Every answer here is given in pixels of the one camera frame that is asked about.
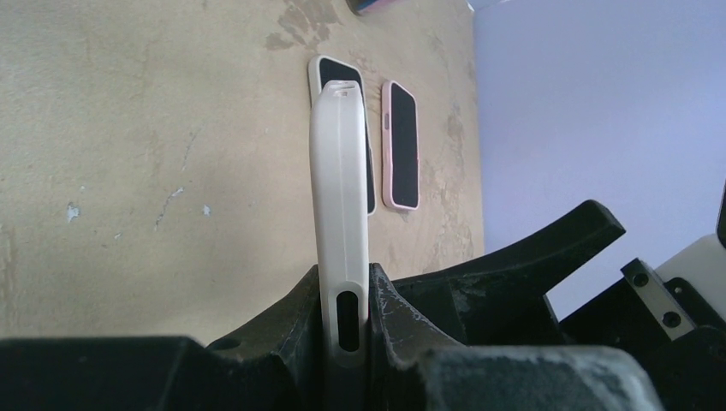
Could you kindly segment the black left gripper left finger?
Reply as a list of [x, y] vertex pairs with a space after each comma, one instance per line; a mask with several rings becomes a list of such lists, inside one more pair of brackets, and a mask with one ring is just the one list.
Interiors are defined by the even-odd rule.
[[190, 337], [1, 342], [4, 410], [319, 410], [318, 271], [240, 328]]

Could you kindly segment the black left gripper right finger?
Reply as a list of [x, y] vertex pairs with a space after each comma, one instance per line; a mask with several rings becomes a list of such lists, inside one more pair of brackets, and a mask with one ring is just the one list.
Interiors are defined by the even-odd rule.
[[661, 410], [646, 371], [604, 346], [466, 346], [370, 266], [371, 410]]

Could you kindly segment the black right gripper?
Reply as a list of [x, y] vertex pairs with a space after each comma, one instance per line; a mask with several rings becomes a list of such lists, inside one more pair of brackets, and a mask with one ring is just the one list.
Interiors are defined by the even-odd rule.
[[[494, 253], [393, 282], [438, 329], [485, 345], [625, 229], [595, 200]], [[618, 348], [646, 370], [667, 410], [725, 408], [725, 321], [681, 277], [663, 281], [643, 260], [565, 318], [573, 343]]]

